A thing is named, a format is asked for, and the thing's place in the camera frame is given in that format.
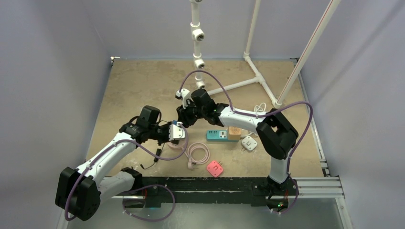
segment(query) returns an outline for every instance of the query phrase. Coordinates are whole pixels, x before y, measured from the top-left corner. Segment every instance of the coiled white cable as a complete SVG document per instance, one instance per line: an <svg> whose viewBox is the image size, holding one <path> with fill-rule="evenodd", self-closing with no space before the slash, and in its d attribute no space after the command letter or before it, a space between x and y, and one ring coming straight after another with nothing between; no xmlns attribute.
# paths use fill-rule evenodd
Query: coiled white cable
<svg viewBox="0 0 405 229"><path fill-rule="evenodd" d="M192 153L196 150L196 149L203 149L205 151L205 156L203 159L201 160L195 160L192 157ZM202 142L195 142L193 144L191 144L189 146L189 148L187 149L187 151L185 152L185 155L189 158L189 162L187 163L187 167L189 169L193 169L193 164L198 164L198 165L202 165L208 162L208 160L210 159L210 149L208 148L208 146Z"/></svg>
<svg viewBox="0 0 405 229"><path fill-rule="evenodd" d="M261 103L260 105L256 105L255 108L253 109L253 111L254 111L254 112L265 112L265 111L266 111L266 107L267 107L267 104L266 104L266 103ZM252 135L252 134L254 134L254 133L253 133L253 132L249 132L249 133L246 134L246 135L242 135L241 138L245 138L245 137L250 136L250 135Z"/></svg>

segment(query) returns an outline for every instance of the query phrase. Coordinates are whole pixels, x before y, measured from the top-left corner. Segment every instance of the black connector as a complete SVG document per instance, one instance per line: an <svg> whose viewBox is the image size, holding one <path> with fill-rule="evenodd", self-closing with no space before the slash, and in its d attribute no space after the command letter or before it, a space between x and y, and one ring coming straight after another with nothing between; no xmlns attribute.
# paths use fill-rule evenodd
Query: black connector
<svg viewBox="0 0 405 229"><path fill-rule="evenodd" d="M162 149L157 149L156 156L160 156L161 154L162 154ZM157 162L157 161L159 161L159 158L155 157L155 159L153 159L153 162Z"/></svg>

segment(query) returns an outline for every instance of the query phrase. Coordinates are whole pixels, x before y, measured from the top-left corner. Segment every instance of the power strip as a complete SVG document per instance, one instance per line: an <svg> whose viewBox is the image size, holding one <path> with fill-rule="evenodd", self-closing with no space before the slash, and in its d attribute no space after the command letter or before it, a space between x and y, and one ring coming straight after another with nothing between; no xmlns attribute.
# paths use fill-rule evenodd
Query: power strip
<svg viewBox="0 0 405 229"><path fill-rule="evenodd" d="M239 140L229 140L227 130L207 130L208 142L239 142Z"/></svg>

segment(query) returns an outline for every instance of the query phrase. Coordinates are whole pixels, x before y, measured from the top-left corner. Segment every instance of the wooden block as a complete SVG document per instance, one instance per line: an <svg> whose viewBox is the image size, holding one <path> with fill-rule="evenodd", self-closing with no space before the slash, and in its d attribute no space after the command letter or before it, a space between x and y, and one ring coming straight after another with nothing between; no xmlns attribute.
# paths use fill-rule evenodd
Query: wooden block
<svg viewBox="0 0 405 229"><path fill-rule="evenodd" d="M240 139L242 135L242 130L238 127L229 126L228 127L228 140L236 141Z"/></svg>

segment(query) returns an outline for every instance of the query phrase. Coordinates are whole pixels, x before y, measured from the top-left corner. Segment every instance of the purple cable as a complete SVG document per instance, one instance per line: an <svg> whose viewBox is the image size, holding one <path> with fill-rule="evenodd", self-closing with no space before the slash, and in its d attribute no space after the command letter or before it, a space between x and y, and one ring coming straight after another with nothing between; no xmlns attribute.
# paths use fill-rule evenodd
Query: purple cable
<svg viewBox="0 0 405 229"><path fill-rule="evenodd" d="M176 206L176 203L175 203L175 200L174 200L174 194L173 194L172 191L170 191L170 189L168 189L166 186L158 185L158 184L155 184L155 185L148 185L148 186L145 186L145 187L141 187L141 188L132 190L131 193L135 193L135 192L137 192L137 191L140 191L140 190L143 190L143 189L147 189L147 188L153 187L153 186L158 186L158 187L162 187L162 188L166 189L166 190L170 193L171 198L173 199L173 205L172 205L172 207L171 207L171 210L169 211L169 213L168 213L166 216L164 216L164 217L162 217L162 218L159 218L159 219L147 219L147 218L143 218L143 217L139 217L139 216L133 215L132 213L128 212L128 211L125 209L124 200L122 200L122 208L124 209L124 212L127 213L129 216L132 216L132 217L134 217L134 218L137 218L137 219L140 219L140 220L143 220L143 221L146 221L146 222L159 222L159 221L162 221L162 220L166 219L167 217L169 217L169 216L172 214L172 212L174 211L174 207Z"/></svg>
<svg viewBox="0 0 405 229"><path fill-rule="evenodd" d="M150 152L147 148L141 146L138 142L133 141L133 140L126 140L126 139L119 140L119 141L117 141L115 144L110 145L110 146L107 147L104 151L102 151L96 158L94 158L93 161L90 162L89 166L83 170L83 173L80 174L79 178L78 178L78 179L75 181L75 183L73 184L73 187L72 187L72 189L70 190L69 195L67 196L66 204L65 204L65 206L64 206L64 218L65 218L65 220L71 221L71 220L73 220L73 219L76 218L76 216L73 216L72 218L69 218L69 215L68 215L69 211L68 211L68 210L69 210L69 202L70 202L70 199L72 198L73 193L75 192L77 186L79 185L80 180L84 177L84 175L85 175L89 170L91 170L90 168L91 168L102 156L104 156L104 154L106 154L110 149L112 149L112 148L114 148L115 146L117 146L117 144L120 144L120 143L123 143L123 142L130 142L130 143L135 144L135 145L138 146L139 148L145 150L148 154L154 156L155 158L158 158L158 159L164 160L164 161L172 161L172 160L175 160L175 159L181 157L181 156L184 154L184 152L185 152L186 149L187 149L187 145L188 145L188 143L189 143L189 135L188 135L188 133L187 133L187 129L186 129L182 124L180 124L180 127L184 130L184 132L185 132L185 134L186 134L186 136L185 136L186 143L185 143L185 148L183 149L183 151L182 151L179 155L177 155L177 156L175 156L175 157L164 158L164 157L157 156L157 155L155 155L154 153Z"/></svg>
<svg viewBox="0 0 405 229"><path fill-rule="evenodd" d="M209 75L210 77L212 77L212 78L219 84L219 86L222 88L222 90L224 91L226 97L228 98L229 106L230 106L231 110L232 110L233 112L235 112L236 114L246 115L246 116L255 117L255 118L263 118L263 117L268 117L268 116L275 115L275 114L277 114L277 113L280 113L280 112L282 112L282 111L284 111L284 110L286 110L286 109L288 109L288 108L290 108L290 107L292 107L292 106L296 106L296 105L298 105L298 104L306 104L306 105L309 107L309 119L308 119L307 125L306 125L306 127L305 127L305 129L304 129L304 132L302 132L302 135L301 135L301 137L299 138L298 142L295 144L295 146L292 148L290 154L288 155L288 160L287 160L287 174L288 174L288 177L291 178L290 173L289 173L291 157L292 157L292 155L294 154L295 150L297 149L298 145L301 143L301 141L302 141L302 139L304 138L305 134L307 133L307 131L308 131L308 129L309 129L309 126L311 125L312 116L313 116L313 108L312 108L311 104L308 103L308 102L306 102L306 101L295 102L295 103L289 104L289 105L287 105L287 106L285 106L285 107L283 107L283 108L277 109L276 111L273 111L273 112L270 112L270 113L267 113L267 114L262 114L262 115L257 115L257 116L256 116L255 114L250 114L250 113L246 113L246 112L241 112L241 111L235 110L234 107L233 107L233 105L232 105L231 98L229 97L228 92L225 90L224 86L222 86L222 84L219 82L219 80L218 80L214 75L212 75L211 73L209 73L209 72L207 72L207 71L204 71L204 70L194 70L194 71L190 72L190 73L184 78L183 82L181 83L179 92L180 92L181 89L183 88L184 83L186 82L187 78L188 78L191 74L193 74L193 73L205 73L205 74ZM291 204L291 206L290 206L289 208L291 208L292 206L294 206L294 204L295 204L295 202L297 201L297 198L298 198L298 185L297 185L297 183L295 182L295 180L293 180L293 179L291 179L291 180L294 182L294 185L295 185L295 187L296 187L296 194L295 194L294 201L293 201L293 203Z"/></svg>

